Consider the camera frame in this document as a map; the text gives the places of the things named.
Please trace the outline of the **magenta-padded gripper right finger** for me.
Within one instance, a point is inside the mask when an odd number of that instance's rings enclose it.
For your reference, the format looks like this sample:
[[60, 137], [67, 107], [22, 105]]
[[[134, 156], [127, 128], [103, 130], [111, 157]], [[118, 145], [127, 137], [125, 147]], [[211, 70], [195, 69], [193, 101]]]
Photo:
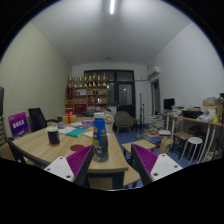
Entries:
[[131, 155], [136, 163], [144, 185], [157, 181], [182, 169], [182, 167], [167, 154], [162, 153], [157, 155], [136, 144], [131, 145]]

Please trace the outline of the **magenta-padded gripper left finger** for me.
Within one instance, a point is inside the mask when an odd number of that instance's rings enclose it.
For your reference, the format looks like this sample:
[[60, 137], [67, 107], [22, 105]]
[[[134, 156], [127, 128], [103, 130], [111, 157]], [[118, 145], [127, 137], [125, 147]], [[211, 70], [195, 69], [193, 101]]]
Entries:
[[68, 157], [58, 157], [45, 168], [45, 171], [82, 186], [93, 155], [94, 146], [89, 145]]

